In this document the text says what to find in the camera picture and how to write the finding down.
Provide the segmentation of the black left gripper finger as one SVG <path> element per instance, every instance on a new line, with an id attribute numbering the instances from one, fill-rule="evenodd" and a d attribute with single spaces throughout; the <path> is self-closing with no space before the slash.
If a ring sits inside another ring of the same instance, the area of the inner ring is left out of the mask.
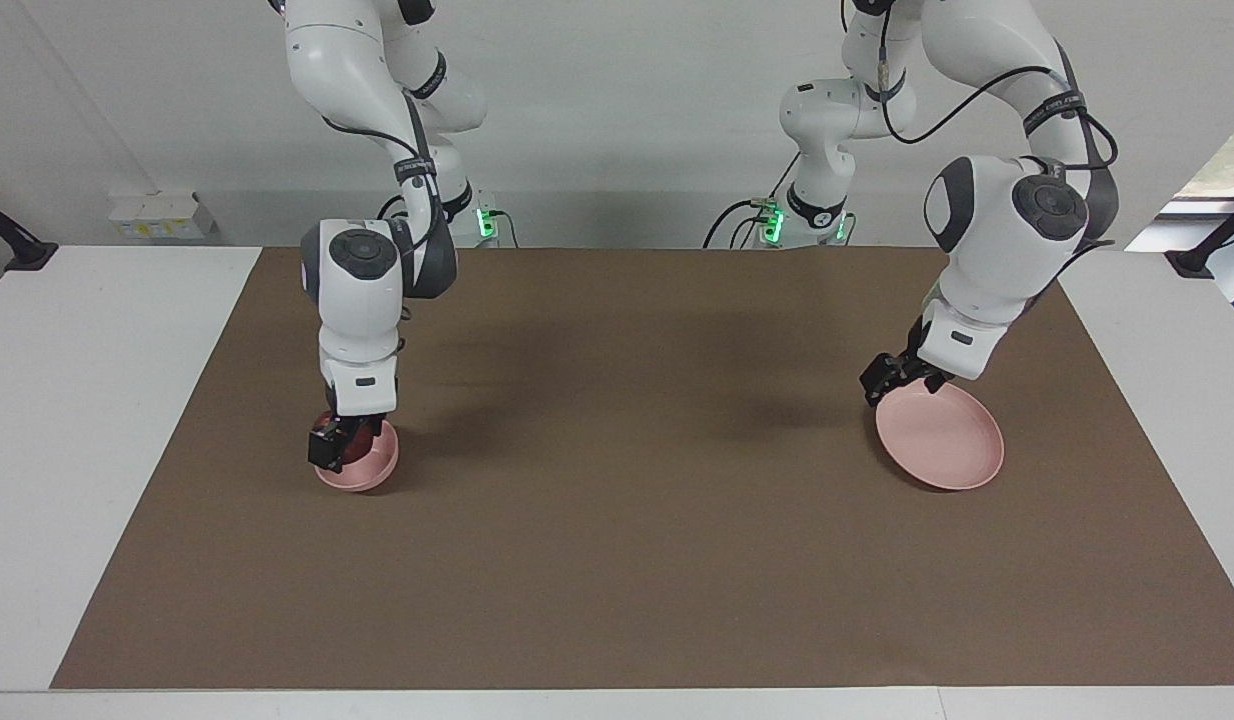
<path id="1" fill-rule="evenodd" d="M 909 357 L 906 354 L 877 354 L 859 375 L 859 383 L 869 408 L 877 408 L 890 391 L 909 384 Z"/>

